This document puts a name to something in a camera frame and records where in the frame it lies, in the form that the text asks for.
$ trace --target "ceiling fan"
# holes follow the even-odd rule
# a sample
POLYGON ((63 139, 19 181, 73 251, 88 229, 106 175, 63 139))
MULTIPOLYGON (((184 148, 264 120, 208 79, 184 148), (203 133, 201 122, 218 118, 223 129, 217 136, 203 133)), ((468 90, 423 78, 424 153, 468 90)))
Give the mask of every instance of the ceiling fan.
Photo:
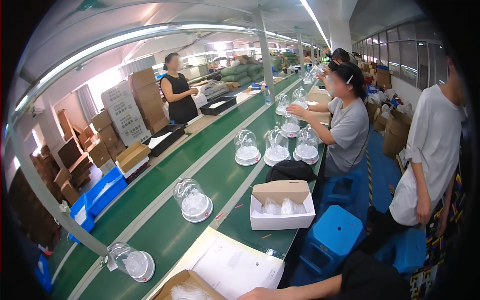
POLYGON ((67 20, 68 18, 70 18, 71 16, 73 16, 74 14, 76 14, 77 12, 84 12, 88 9, 103 9, 103 8, 107 8, 107 7, 110 7, 110 5, 106 4, 105 2, 103 1, 99 1, 99 0, 83 0, 82 3, 80 3, 80 5, 77 6, 77 8, 74 10, 74 11, 71 11, 69 12, 66 16, 64 16, 63 18, 61 18, 57 24, 60 24, 62 23, 63 21, 67 20))

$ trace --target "man in white t-shirt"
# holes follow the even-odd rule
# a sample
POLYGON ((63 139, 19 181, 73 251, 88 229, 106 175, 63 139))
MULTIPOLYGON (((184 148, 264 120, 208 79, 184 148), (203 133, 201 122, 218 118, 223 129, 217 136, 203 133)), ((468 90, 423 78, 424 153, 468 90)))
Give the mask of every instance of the man in white t-shirt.
POLYGON ((463 86, 449 57, 447 66, 448 81, 424 89, 420 96, 408 133, 406 159, 410 165, 398 182, 392 203, 386 213, 369 208, 371 233, 356 250, 374 254, 393 235, 427 224, 443 194, 437 235, 445 230, 465 118, 463 86))

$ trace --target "woman in gray t-shirt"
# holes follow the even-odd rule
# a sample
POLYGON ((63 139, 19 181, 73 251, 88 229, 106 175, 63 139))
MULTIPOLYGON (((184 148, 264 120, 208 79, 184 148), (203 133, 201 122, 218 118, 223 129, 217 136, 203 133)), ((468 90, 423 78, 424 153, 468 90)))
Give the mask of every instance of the woman in gray t-shirt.
POLYGON ((363 74, 357 65, 349 61, 337 65, 328 81, 328 93, 335 97, 330 103, 310 105, 308 110, 292 104, 287 111, 304 118, 328 146, 325 176, 331 177, 347 174, 361 161, 367 145, 369 120, 363 103, 366 97, 363 74), (309 111, 332 113, 330 130, 309 111))

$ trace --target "open white box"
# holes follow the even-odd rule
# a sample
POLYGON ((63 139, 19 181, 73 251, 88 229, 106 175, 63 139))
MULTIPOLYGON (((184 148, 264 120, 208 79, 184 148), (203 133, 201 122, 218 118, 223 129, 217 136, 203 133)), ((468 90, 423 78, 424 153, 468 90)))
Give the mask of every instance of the open white box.
POLYGON ((276 180, 257 184, 253 187, 250 198, 250 224, 252 230, 280 230, 308 228, 315 218, 312 194, 308 183, 304 180, 276 180), (278 204, 283 199, 290 198, 298 204, 303 204, 307 211, 300 215, 263 215, 260 211, 267 198, 278 204))

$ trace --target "black plastic tray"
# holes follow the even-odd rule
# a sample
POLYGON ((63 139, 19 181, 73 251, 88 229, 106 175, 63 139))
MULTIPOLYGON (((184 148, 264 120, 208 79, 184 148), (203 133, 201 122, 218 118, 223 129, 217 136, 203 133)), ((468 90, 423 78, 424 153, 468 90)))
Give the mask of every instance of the black plastic tray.
POLYGON ((164 135, 166 133, 169 133, 169 132, 171 132, 172 134, 169 135, 167 138, 165 138, 165 140, 161 141, 153 149, 150 149, 151 153, 148 156, 155 156, 155 157, 159 156, 168 147, 170 147, 176 140, 178 140, 182 135, 184 135, 185 134, 185 124, 169 124, 169 125, 165 126, 164 128, 162 128, 159 132, 152 135, 152 137, 149 138, 148 140, 146 140, 144 142, 144 144, 148 145, 148 143, 150 142, 150 140, 152 138, 162 136, 162 135, 164 135))
POLYGON ((222 111, 227 110, 228 108, 234 106, 237 103, 237 97, 236 96, 220 96, 218 98, 213 99, 212 101, 208 102, 204 106, 200 107, 200 111, 204 115, 210 115, 210 116, 216 116, 222 111), (220 105, 219 107, 216 108, 209 108, 212 104, 220 102, 220 101, 226 101, 224 104, 220 105))

